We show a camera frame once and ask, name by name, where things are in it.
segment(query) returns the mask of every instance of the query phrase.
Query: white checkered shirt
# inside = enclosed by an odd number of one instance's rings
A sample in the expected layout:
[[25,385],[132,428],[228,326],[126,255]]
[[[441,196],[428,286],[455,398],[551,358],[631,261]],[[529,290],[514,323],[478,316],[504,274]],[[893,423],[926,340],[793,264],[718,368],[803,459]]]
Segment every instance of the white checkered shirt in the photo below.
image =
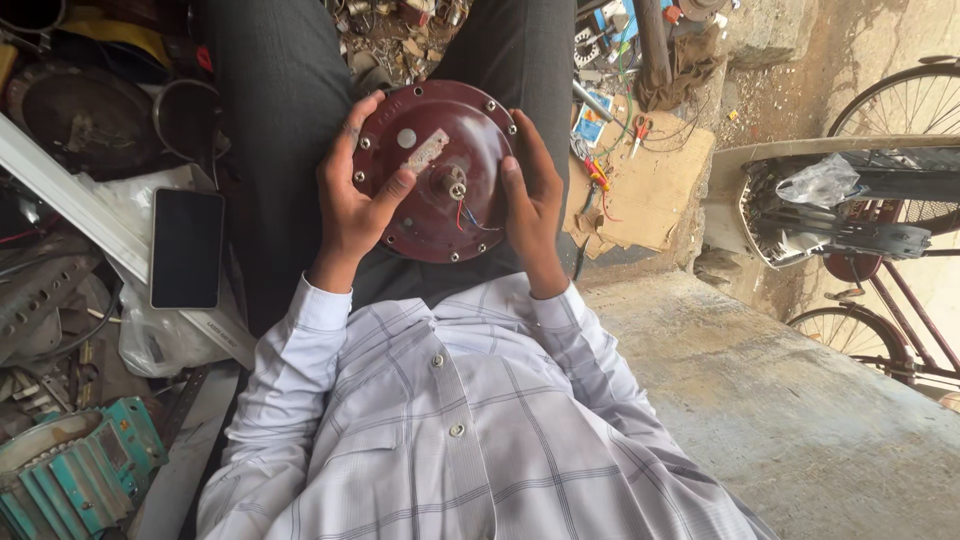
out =
[[776,538],[677,447],[573,285],[349,311],[301,280],[260,340],[199,537]]

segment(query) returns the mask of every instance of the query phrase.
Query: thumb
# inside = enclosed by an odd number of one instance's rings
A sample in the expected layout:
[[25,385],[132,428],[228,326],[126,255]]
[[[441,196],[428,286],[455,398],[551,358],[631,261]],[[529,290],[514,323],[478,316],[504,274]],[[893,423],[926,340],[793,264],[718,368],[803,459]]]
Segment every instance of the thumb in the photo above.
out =
[[500,164],[503,177],[503,188],[507,192],[507,202],[511,209],[519,208],[530,203],[527,195],[527,184],[523,181],[520,164],[513,156],[507,156]]
[[417,184],[417,176],[410,169],[398,169],[390,177],[380,192],[373,197],[373,212],[384,222],[390,221],[396,207],[407,197]]

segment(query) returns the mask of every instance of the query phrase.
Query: green wire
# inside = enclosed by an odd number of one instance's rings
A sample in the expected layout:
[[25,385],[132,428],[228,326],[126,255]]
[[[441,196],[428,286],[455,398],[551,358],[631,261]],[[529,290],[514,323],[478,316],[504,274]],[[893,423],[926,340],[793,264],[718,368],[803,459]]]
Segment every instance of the green wire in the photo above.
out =
[[[630,29],[630,25],[634,23],[635,19],[636,19],[635,17],[630,17],[630,21],[627,22],[626,28],[624,28],[623,32],[620,34],[621,49],[624,43],[623,40],[627,36],[627,30]],[[620,54],[617,55],[616,57],[616,63],[618,68],[617,71],[620,72],[620,82],[623,83],[623,85],[627,88],[627,121],[624,122],[623,131],[620,132],[620,136],[616,138],[616,142],[612,144],[611,147],[608,148],[607,150],[604,150],[600,154],[597,154],[596,156],[594,156],[595,158],[603,158],[604,156],[612,152],[617,147],[617,145],[620,144],[620,141],[623,140],[623,136],[630,131],[630,122],[634,119],[634,98],[632,95],[630,95],[631,92],[630,92],[630,85],[627,83],[627,74],[624,73],[623,71],[623,51],[622,50],[620,51]]]

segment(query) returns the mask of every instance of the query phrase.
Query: bicycle pedal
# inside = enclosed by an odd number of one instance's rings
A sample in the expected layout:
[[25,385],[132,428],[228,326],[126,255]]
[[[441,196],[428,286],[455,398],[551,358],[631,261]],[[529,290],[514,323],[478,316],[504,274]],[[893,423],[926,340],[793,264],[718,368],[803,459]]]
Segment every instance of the bicycle pedal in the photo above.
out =
[[867,294],[867,291],[863,289],[848,289],[843,292],[838,292],[837,294],[825,292],[824,298],[826,298],[827,300],[832,300],[834,302],[843,302],[848,298],[856,298],[858,296],[863,296],[865,294]]

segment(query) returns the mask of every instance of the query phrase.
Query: concrete ledge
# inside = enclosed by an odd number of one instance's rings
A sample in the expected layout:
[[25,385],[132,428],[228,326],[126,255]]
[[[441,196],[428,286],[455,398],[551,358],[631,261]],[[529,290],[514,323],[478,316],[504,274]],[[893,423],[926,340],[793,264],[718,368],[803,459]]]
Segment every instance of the concrete ledge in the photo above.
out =
[[817,20],[817,2],[748,0],[738,10],[725,10],[730,64],[759,67],[802,59]]
[[584,297],[678,444],[782,538],[955,537],[960,414],[686,274]]

